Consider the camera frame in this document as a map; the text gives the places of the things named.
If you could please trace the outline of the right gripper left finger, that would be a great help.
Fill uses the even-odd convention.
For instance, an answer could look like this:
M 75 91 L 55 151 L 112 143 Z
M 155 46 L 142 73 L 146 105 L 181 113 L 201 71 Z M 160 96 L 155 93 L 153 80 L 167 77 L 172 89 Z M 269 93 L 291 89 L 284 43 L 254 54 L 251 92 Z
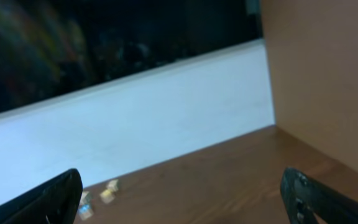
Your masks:
M 77 169 L 68 169 L 22 195 L 0 205 L 0 224 L 72 224 L 83 184 Z

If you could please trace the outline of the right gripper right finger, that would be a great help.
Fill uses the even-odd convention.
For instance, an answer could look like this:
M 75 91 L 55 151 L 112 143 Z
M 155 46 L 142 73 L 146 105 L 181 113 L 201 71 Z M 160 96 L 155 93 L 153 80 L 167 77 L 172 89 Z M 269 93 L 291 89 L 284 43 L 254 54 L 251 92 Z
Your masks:
M 284 170 L 280 193 L 291 224 L 358 223 L 358 202 L 334 189 L 287 167 Z

